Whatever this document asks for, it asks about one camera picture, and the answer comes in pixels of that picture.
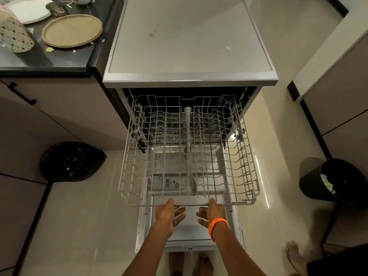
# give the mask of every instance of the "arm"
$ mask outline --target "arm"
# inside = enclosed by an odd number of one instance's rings
[[[200,207],[200,210],[197,212],[197,216],[202,218],[198,219],[198,223],[202,226],[208,228],[216,218],[226,219],[226,211],[223,205],[218,205],[212,198],[209,200],[208,206],[208,208]],[[244,251],[226,223],[217,222],[213,229],[212,237],[220,251],[229,276],[266,276]]]
[[[169,199],[165,205],[156,207],[156,222],[123,276],[156,275],[166,241],[174,227],[186,217],[185,208],[175,210],[174,204],[174,200]]]

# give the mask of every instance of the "forearm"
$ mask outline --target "forearm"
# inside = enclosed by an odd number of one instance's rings
[[[123,276],[156,275],[166,241],[163,228],[155,223]]]
[[[229,276],[266,276],[248,256],[225,223],[219,222],[212,235]]]

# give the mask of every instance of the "dishwasher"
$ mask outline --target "dishwasher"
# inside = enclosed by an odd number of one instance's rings
[[[245,0],[125,0],[103,83],[128,129],[118,191],[140,208],[136,252],[169,198],[187,216],[165,251],[217,249],[196,216],[210,198],[245,247],[238,207],[260,187],[244,115],[277,82]]]

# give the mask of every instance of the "black countertop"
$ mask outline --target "black countertop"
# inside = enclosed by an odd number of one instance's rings
[[[0,77],[90,77],[104,48],[106,41],[102,41],[111,27],[112,19],[115,14],[121,12],[121,9],[117,11],[117,7],[122,7],[122,1],[96,0],[87,7],[76,4],[71,7],[65,5],[69,14],[90,14],[102,21],[104,31],[94,44],[69,49],[54,48],[54,51],[47,52],[48,45],[42,40],[41,32],[53,19],[51,16],[44,21],[25,26],[34,29],[33,35],[30,35],[36,44],[30,51],[13,53],[7,47],[0,46]]]

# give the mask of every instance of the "foot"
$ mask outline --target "foot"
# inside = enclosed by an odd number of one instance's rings
[[[300,276],[308,276],[306,260],[299,253],[298,244],[295,241],[286,243],[286,254],[290,263]]]
[[[168,254],[168,266],[170,275],[174,272],[180,272],[182,275],[184,270],[184,252],[170,252]]]
[[[198,262],[193,270],[193,276],[213,276],[214,267],[212,266],[209,258],[204,254],[200,253]]]

